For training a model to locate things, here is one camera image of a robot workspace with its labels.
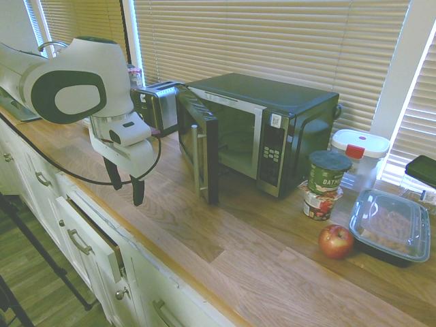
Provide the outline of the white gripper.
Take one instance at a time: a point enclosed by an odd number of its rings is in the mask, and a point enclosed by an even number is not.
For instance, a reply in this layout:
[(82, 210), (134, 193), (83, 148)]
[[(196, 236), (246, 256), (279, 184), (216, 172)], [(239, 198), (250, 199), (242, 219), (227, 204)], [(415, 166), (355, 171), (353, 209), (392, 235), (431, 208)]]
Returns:
[(155, 162), (153, 148), (148, 140), (139, 141), (133, 145), (121, 146), (107, 143), (90, 135), (92, 147), (104, 158), (106, 171), (115, 190), (122, 187), (118, 168), (130, 176), (133, 188), (133, 202), (140, 206), (144, 199), (144, 174)]

